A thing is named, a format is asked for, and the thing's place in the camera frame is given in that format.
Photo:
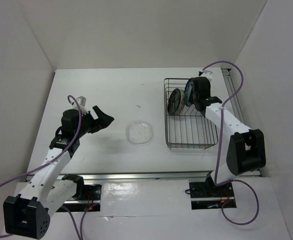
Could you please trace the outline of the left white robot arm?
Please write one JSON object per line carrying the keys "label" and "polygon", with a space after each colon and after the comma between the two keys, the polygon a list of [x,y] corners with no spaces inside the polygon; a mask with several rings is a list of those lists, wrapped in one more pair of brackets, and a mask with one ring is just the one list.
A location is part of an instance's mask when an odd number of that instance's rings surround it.
{"label": "left white robot arm", "polygon": [[82,176],[66,174],[61,180],[58,176],[79,148],[81,137],[105,129],[114,121],[98,106],[92,109],[97,118],[82,106],[63,112],[61,126],[49,145],[42,168],[25,188],[3,203],[6,233],[40,240],[48,231],[51,217],[66,200],[86,196]]}

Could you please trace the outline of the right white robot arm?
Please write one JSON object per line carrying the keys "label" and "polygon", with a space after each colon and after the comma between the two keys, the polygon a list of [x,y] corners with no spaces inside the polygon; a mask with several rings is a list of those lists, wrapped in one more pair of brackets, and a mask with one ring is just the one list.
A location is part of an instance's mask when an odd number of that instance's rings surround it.
{"label": "right white robot arm", "polygon": [[222,185],[238,176],[259,170],[266,165],[264,134],[238,120],[217,96],[211,96],[211,83],[206,77],[190,79],[192,101],[198,112],[219,129],[218,153],[211,180],[205,192],[216,196]]}

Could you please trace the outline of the smoky glass square plate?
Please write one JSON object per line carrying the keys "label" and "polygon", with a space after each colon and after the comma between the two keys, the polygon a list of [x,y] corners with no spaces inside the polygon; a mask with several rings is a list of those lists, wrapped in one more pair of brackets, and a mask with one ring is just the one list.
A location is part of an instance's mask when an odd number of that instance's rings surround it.
{"label": "smoky glass square plate", "polygon": [[185,97],[185,91],[182,89],[179,89],[179,102],[176,111],[174,112],[175,116],[178,116],[182,113],[185,105],[186,105],[186,97]]}

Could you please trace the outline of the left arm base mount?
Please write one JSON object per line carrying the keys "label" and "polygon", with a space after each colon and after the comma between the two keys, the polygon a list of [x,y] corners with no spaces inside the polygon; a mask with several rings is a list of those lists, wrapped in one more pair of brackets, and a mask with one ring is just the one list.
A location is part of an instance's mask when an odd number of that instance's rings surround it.
{"label": "left arm base mount", "polygon": [[101,209],[102,184],[84,184],[63,206],[71,212],[99,212]]}

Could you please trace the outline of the black round plate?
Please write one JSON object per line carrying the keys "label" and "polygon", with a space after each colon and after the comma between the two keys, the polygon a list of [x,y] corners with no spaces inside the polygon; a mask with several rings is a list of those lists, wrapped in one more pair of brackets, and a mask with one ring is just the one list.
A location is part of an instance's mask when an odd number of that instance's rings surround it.
{"label": "black round plate", "polygon": [[174,116],[174,113],[178,107],[180,101],[179,88],[175,88],[169,96],[167,103],[167,112],[170,116]]}

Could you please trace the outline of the blue patterned round plate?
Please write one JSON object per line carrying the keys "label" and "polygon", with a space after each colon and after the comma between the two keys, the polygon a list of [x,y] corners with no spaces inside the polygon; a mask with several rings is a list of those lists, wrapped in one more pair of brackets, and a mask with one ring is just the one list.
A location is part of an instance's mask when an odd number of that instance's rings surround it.
{"label": "blue patterned round plate", "polygon": [[193,100],[193,78],[190,78],[184,88],[185,105],[190,107],[194,104]]}

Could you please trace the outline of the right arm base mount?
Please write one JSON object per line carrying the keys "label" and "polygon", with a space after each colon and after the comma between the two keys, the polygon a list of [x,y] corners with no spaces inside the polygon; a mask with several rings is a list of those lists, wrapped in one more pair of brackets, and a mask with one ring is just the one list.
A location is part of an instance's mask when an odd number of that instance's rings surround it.
{"label": "right arm base mount", "polygon": [[184,193],[190,197],[192,210],[214,210],[237,208],[231,183],[216,186],[212,180],[194,178],[189,180]]}

